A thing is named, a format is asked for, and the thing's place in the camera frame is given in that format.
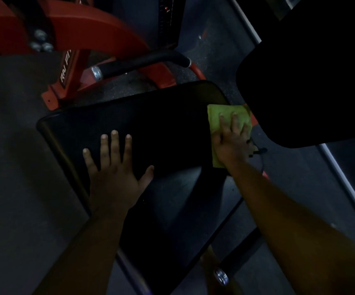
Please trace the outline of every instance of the weight bench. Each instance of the weight bench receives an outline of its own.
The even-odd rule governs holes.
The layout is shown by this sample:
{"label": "weight bench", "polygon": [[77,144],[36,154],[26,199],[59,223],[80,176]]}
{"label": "weight bench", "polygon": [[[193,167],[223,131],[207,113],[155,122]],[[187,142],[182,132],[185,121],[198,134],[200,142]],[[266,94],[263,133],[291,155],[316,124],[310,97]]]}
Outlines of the weight bench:
{"label": "weight bench", "polygon": [[101,134],[132,135],[136,177],[155,166],[154,180],[127,215],[117,257],[138,293],[170,294],[242,203],[232,177],[212,167],[208,104],[228,101],[213,83],[197,81],[67,109],[37,123],[89,214],[82,149],[99,163]]}

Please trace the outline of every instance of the hand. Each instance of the hand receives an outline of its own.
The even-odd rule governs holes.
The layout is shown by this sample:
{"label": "hand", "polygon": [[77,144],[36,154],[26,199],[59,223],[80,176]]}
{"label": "hand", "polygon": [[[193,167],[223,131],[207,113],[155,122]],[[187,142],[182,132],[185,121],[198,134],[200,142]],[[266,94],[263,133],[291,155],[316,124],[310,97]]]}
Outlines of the hand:
{"label": "hand", "polygon": [[123,162],[120,158],[119,134],[111,134],[111,155],[108,136],[101,136],[101,170],[94,164],[90,151],[83,149],[83,157],[90,177],[90,208],[94,213],[108,215],[127,213],[135,205],[154,177],[154,166],[147,168],[137,181],[132,172],[132,137],[126,136]]}
{"label": "hand", "polygon": [[236,113],[231,115],[231,127],[228,126],[222,114],[219,118],[220,130],[212,133],[213,147],[218,159],[227,168],[235,162],[247,162],[249,155],[252,155],[255,150],[253,143],[248,142],[248,126],[244,124],[240,131]]}

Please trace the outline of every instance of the left hand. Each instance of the left hand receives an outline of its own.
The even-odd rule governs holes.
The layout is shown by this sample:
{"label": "left hand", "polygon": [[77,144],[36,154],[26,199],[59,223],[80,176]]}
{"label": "left hand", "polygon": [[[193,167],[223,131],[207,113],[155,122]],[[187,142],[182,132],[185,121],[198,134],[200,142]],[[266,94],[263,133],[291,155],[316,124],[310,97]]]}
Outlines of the left hand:
{"label": "left hand", "polygon": [[83,149],[83,157],[90,176],[90,208],[93,214],[127,213],[154,177],[154,166],[150,166],[139,181],[135,178],[132,172],[132,137],[129,134],[121,162],[116,130],[111,133],[110,156],[108,136],[101,136],[101,170],[94,164],[87,148]]}

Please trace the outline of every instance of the forearm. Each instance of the forearm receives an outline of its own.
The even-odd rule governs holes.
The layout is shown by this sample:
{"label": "forearm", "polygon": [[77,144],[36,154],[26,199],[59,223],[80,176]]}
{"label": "forearm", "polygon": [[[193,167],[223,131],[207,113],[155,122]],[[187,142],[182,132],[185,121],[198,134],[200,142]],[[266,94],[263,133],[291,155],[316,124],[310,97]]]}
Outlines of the forearm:
{"label": "forearm", "polygon": [[355,284],[355,244],[350,239],[288,198],[250,165],[230,164],[228,170],[295,291],[333,293],[337,284]]}
{"label": "forearm", "polygon": [[102,294],[118,250],[126,213],[92,216],[58,258],[34,294]]}

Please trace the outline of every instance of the green towel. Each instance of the green towel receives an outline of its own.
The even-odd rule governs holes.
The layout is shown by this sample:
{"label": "green towel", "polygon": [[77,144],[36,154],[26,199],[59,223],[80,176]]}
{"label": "green towel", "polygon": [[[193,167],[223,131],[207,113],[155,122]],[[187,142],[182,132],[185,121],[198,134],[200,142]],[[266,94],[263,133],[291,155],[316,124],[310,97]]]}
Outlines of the green towel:
{"label": "green towel", "polygon": [[[207,117],[209,119],[210,132],[220,129],[219,114],[224,115],[228,125],[231,125],[231,114],[237,113],[239,120],[240,130],[243,128],[243,124],[247,124],[249,127],[249,137],[252,129],[251,113],[249,108],[242,105],[223,105],[223,104],[209,104],[207,106]],[[212,144],[212,157],[214,168],[225,168],[225,166],[218,160],[214,147]]]}

